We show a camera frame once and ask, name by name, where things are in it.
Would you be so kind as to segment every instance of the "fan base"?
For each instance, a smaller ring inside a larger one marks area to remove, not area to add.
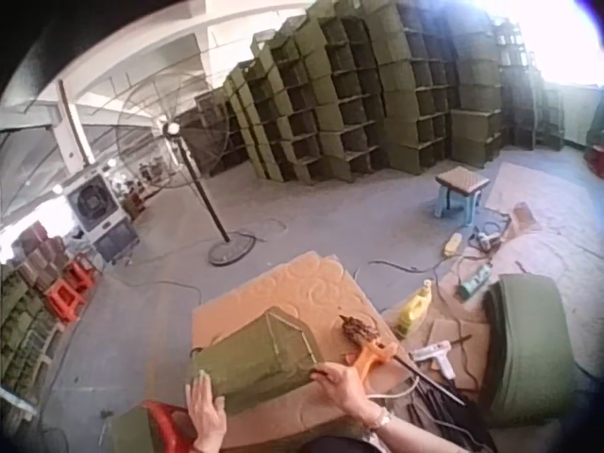
[[[221,241],[211,247],[208,261],[212,266],[229,266],[247,255],[256,244],[256,238],[252,235],[229,233],[228,238],[230,242]]]

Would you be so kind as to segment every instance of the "concrete floor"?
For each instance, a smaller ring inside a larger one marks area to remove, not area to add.
[[[604,232],[604,185],[585,169],[580,152],[510,149],[481,173],[494,180],[503,161],[584,186]],[[441,162],[423,176],[387,170],[354,184],[329,181],[314,187],[257,180],[248,164],[235,168],[206,186],[226,228],[244,228],[262,242],[226,268],[207,264],[217,234],[194,192],[163,191],[137,220],[142,242],[131,263],[106,269],[72,329],[44,424],[64,430],[70,451],[93,453],[106,451],[109,443],[102,411],[119,414],[144,398],[182,405],[192,309],[305,251],[336,255],[350,272],[372,259],[429,267],[461,224],[461,214],[444,219],[432,214],[438,191],[434,175],[455,165]],[[382,310],[423,278],[367,267],[359,284]],[[64,451],[60,440],[46,442],[51,451]]]

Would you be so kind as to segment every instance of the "hand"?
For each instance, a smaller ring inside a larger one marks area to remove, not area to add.
[[[185,387],[189,416],[197,430],[197,440],[193,444],[202,453],[218,453],[227,433],[225,398],[211,395],[210,376],[203,370]]]
[[[381,414],[381,407],[367,398],[359,373],[353,367],[319,363],[310,378],[321,385],[333,404],[365,425],[372,425]]]

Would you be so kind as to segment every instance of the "fan pole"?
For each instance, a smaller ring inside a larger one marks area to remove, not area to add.
[[[227,231],[225,230],[225,227],[223,226],[220,219],[218,218],[218,214],[216,214],[214,207],[211,205],[210,199],[208,198],[206,191],[204,191],[204,188],[201,185],[201,182],[199,182],[199,180],[197,179],[195,170],[193,169],[193,166],[191,165],[191,161],[189,160],[189,157],[187,156],[187,152],[185,151],[185,148],[182,145],[182,143],[180,142],[180,140],[177,140],[178,149],[180,150],[180,156],[182,156],[182,160],[185,164],[185,167],[187,167],[187,170],[191,174],[191,179],[193,180],[193,184],[197,188],[197,191],[201,195],[201,198],[204,200],[204,204],[206,205],[206,208],[208,208],[208,212],[210,213],[211,218],[214,221],[214,224],[218,228],[218,231],[220,231],[221,236],[223,237],[223,239],[225,240],[226,243],[230,243],[230,238],[227,235]]]

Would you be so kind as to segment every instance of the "wristwatch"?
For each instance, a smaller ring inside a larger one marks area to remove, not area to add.
[[[381,408],[379,416],[371,425],[368,426],[368,428],[370,431],[375,432],[378,429],[388,425],[392,419],[393,417],[390,412],[386,408]]]

